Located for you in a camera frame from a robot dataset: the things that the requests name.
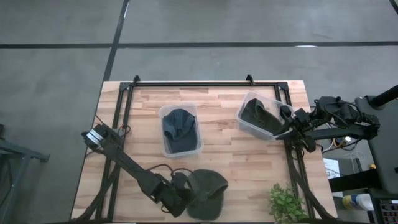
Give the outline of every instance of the gray floor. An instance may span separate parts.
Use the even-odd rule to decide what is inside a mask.
[[[0,44],[112,42],[121,4],[0,0]],[[388,0],[131,0],[121,42],[386,41],[398,40],[397,23]],[[109,49],[0,49],[6,138],[51,154],[48,164],[32,163],[14,223],[69,218],[85,153],[80,133],[91,126],[108,56]],[[110,79],[241,80],[250,73],[305,80],[310,101],[351,101],[396,85],[397,58],[398,47],[119,49]],[[366,167],[369,149],[358,150]]]

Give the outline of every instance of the black metal frame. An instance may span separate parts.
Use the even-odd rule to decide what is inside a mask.
[[[115,108],[115,113],[114,113],[114,118],[113,118],[113,123],[112,123],[112,128],[116,129],[118,128],[118,121],[119,121],[119,114],[120,114],[120,109],[121,109],[121,103],[123,100],[123,94],[125,91],[127,91],[127,101],[126,101],[126,109],[124,111],[124,117],[123,117],[123,123],[122,126],[127,126],[128,120],[129,120],[129,114],[130,114],[130,107],[131,107],[131,102],[132,102],[132,93],[135,87],[153,87],[153,86],[162,86],[162,87],[171,87],[171,86],[225,86],[225,87],[234,87],[234,86],[264,86],[264,87],[273,87],[275,91],[275,97],[276,100],[282,101],[280,91],[282,90],[285,95],[285,100],[286,103],[290,106],[292,106],[292,102],[290,99],[290,93],[289,93],[289,87],[287,82],[255,82],[252,78],[251,75],[248,75],[246,78],[246,81],[241,81],[241,82],[140,82],[140,78],[138,76],[135,76],[133,82],[122,82],[120,83],[119,86],[119,93],[118,93],[118,100],[116,102],[116,108]],[[289,167],[289,173],[290,173],[290,181],[292,183],[292,188],[294,190],[294,194],[296,197],[298,197],[298,187],[297,183],[292,177],[293,171],[296,171],[296,168],[294,166],[293,162],[293,157],[292,157],[292,151],[294,149],[290,145],[290,142],[285,141],[285,151],[286,151],[286,156],[288,160],[288,167]],[[297,153],[297,161],[298,161],[298,167],[299,167],[299,172],[300,176],[303,179],[306,187],[308,187],[308,179],[307,179],[307,173],[305,171],[305,166],[304,166],[304,160],[303,156],[301,154],[301,151],[296,149]],[[110,172],[110,167],[111,167],[111,161],[109,159],[106,160],[104,170],[103,170],[103,178],[101,181],[101,188],[99,194],[96,196],[94,199],[93,203],[89,206],[89,211],[85,214],[85,218],[90,219],[92,216],[94,210],[96,210],[95,214],[95,220],[98,223],[105,223],[105,222],[112,222],[113,221],[113,215],[114,215],[114,207],[116,203],[116,194],[118,191],[118,182],[119,182],[119,173],[120,173],[120,167],[116,166]],[[109,201],[109,209],[107,212],[106,218],[102,217],[103,214],[103,205],[104,205],[104,197],[106,195],[106,192],[112,185],[112,190],[111,190],[111,195],[110,195],[110,201]],[[309,198],[306,198],[306,205],[307,205],[307,210],[308,210],[308,216],[310,218],[315,218],[315,213],[313,210],[313,205],[312,202],[310,201]]]
[[[24,178],[24,174],[27,170],[30,160],[38,159],[40,162],[47,162],[50,155],[42,154],[31,149],[18,146],[3,139],[0,139],[0,154],[5,156],[5,159],[21,159],[21,164],[19,164],[16,175],[13,177],[13,182],[10,183],[12,185],[7,193],[8,195],[6,196],[7,198],[4,201],[4,205],[2,206],[0,214],[0,223],[9,223],[11,210],[13,209],[17,200],[17,191],[21,186],[21,180]]]

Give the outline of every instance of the plastic bin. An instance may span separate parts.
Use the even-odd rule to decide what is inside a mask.
[[[195,124],[194,128],[196,129],[197,133],[197,146],[195,150],[191,151],[186,151],[186,152],[178,152],[178,153],[172,153],[168,144],[168,140],[166,136],[164,135],[164,127],[163,127],[163,117],[167,116],[170,114],[175,109],[184,109],[188,111],[190,114],[194,115],[195,117]],[[186,157],[186,156],[193,156],[196,154],[201,153],[203,149],[203,138],[201,137],[200,134],[200,128],[199,128],[199,122],[198,122],[198,108],[195,104],[193,103],[183,103],[183,104],[176,104],[176,105],[167,105],[167,106],[162,106],[159,110],[159,116],[160,116],[160,127],[162,127],[162,142],[164,145],[164,150],[163,154],[167,158],[178,158],[178,157]]]
[[[243,104],[241,105],[241,107],[238,109],[238,112],[236,113],[236,119],[238,120],[238,128],[241,131],[244,131],[248,134],[251,134],[259,139],[262,140],[274,140],[277,136],[274,136],[271,132],[268,132],[264,129],[261,129],[253,124],[250,124],[246,121],[243,121],[241,119],[241,115],[243,112],[244,107],[246,106],[246,104],[251,101],[252,99],[257,98],[259,101],[261,101],[261,103],[264,105],[264,108],[270,112],[271,114],[273,114],[276,118],[279,118],[279,120],[281,121],[282,124],[284,124],[284,120],[282,119],[281,115],[279,114],[279,108],[281,106],[288,106],[290,108],[290,110],[292,111],[292,116],[293,116],[293,112],[294,109],[285,104],[282,103],[280,101],[277,100],[271,100],[266,98],[265,96],[262,96],[258,93],[255,92],[248,92],[243,99]]]

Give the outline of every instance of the black cloth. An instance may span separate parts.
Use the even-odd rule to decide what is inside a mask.
[[[280,120],[268,112],[258,99],[246,103],[240,118],[272,134],[282,127]]]
[[[188,180],[194,192],[193,202],[187,206],[189,216],[198,220],[216,220],[223,208],[228,181],[221,174],[206,169],[193,171]]]
[[[170,152],[187,152],[198,146],[195,117],[184,109],[175,109],[163,117],[163,131]]]

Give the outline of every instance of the potted plant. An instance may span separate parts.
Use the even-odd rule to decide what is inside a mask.
[[[277,223],[292,223],[307,218],[305,210],[301,207],[303,199],[296,197],[289,187],[283,189],[275,184],[270,191],[270,215],[273,215]]]

